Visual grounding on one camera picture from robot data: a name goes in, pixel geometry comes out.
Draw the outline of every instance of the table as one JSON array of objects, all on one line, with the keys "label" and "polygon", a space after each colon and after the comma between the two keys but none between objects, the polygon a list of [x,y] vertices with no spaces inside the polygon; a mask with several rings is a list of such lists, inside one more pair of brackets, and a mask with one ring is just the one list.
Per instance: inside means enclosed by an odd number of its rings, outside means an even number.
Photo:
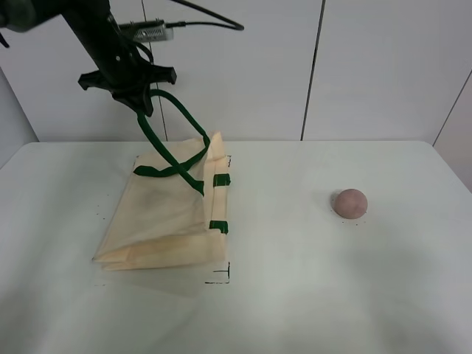
[{"label": "table", "polygon": [[91,262],[150,149],[32,143],[0,170],[2,353],[471,352],[472,195],[430,145],[228,142],[228,285]]}]

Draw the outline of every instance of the ball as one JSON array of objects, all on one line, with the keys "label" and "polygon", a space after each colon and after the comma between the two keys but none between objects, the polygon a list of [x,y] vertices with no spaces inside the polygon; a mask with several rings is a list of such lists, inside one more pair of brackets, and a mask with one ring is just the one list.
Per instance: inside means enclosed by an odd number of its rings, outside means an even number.
[{"label": "ball", "polygon": [[360,190],[343,190],[334,201],[334,211],[346,219],[358,219],[367,211],[367,198]]}]

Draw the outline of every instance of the white wall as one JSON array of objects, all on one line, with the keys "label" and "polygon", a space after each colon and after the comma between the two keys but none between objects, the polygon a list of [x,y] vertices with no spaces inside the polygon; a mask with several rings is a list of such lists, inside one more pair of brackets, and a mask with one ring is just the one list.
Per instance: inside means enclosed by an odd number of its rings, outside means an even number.
[{"label": "white wall", "polygon": [[[321,0],[199,0],[199,5],[241,24],[175,30],[153,44],[159,63],[175,66],[175,94],[208,130],[226,139],[298,140],[302,130]],[[212,21],[172,3],[145,0],[147,18]],[[194,136],[183,117],[162,101],[170,140]]]},{"label": "white wall", "polygon": [[[111,9],[118,22],[144,20],[140,0],[111,0]],[[97,67],[62,17],[2,34],[11,48],[0,48],[1,67],[41,141],[146,139],[131,109],[107,91],[81,89],[80,75]],[[159,101],[155,108],[159,115]],[[158,115],[151,123],[164,138]]]},{"label": "white wall", "polygon": [[472,192],[472,80],[470,78],[434,147]]},{"label": "white wall", "polygon": [[[174,93],[208,130],[227,139],[298,139],[322,0],[197,0],[246,26],[244,32],[217,27],[176,29],[175,40],[153,45],[156,63],[174,66]],[[119,23],[144,19],[140,0],[111,0]],[[170,1],[145,1],[147,18],[211,21]],[[96,69],[62,18],[27,34],[4,31],[12,49],[0,60],[41,141],[143,140],[135,114],[109,93],[87,92],[80,74]],[[154,128],[164,138],[154,100]],[[169,139],[195,135],[167,102]]]},{"label": "white wall", "polygon": [[38,141],[0,69],[0,167],[21,146]]},{"label": "white wall", "polygon": [[327,0],[305,139],[433,143],[472,67],[470,0]]}]

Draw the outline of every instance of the pink ball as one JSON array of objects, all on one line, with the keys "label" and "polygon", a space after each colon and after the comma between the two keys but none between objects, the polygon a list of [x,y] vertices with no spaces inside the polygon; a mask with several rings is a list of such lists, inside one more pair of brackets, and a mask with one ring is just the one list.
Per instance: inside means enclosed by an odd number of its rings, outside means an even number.
[{"label": "pink ball", "polygon": [[357,219],[367,211],[367,198],[360,190],[343,190],[334,201],[334,211],[346,219]]}]

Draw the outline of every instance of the green strap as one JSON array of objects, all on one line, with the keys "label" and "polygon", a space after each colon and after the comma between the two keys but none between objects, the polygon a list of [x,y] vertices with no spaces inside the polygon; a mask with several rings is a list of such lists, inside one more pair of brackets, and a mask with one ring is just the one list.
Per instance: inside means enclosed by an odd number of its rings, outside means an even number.
[{"label": "green strap", "polygon": [[230,184],[231,178],[229,177],[229,173],[221,173],[213,177],[213,187],[229,186]]},{"label": "green strap", "polygon": [[228,233],[228,222],[227,221],[217,221],[211,220],[209,222],[210,229],[220,229],[220,231],[224,234]]},{"label": "green strap", "polygon": [[207,154],[210,139],[207,136],[205,130],[197,123],[197,121],[192,117],[189,111],[182,105],[172,94],[162,91],[162,90],[151,90],[150,95],[160,96],[169,100],[175,107],[184,115],[184,117],[189,121],[189,123],[197,130],[197,132],[202,135],[204,138],[205,148],[192,156],[190,159],[186,160],[183,163],[179,163],[174,156],[169,152],[168,149],[162,144],[157,135],[153,132],[153,129],[149,126],[148,119],[143,112],[138,112],[138,124],[141,127],[142,132],[146,135],[147,139],[154,146],[157,152],[167,161],[170,166],[164,168],[163,170],[157,170],[151,166],[138,166],[134,173],[138,176],[144,177],[169,177],[178,173],[182,178],[194,189],[204,195],[204,183],[203,181],[196,181],[189,173],[188,170],[192,168],[197,162],[202,160],[202,158]]}]

